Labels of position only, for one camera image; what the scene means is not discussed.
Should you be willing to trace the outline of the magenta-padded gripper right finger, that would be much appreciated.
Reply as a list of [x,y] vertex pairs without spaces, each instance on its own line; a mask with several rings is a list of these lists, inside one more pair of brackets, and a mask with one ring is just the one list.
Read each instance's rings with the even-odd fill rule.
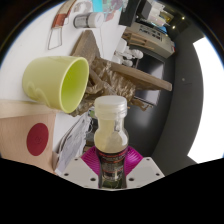
[[124,161],[124,175],[127,189],[140,188],[164,177],[151,157],[143,157],[131,147]]

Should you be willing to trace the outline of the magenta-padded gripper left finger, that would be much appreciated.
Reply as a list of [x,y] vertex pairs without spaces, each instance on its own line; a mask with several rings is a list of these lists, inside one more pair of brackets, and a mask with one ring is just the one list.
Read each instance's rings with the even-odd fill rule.
[[100,161],[96,149],[91,147],[81,157],[74,158],[61,177],[84,188],[98,189]]

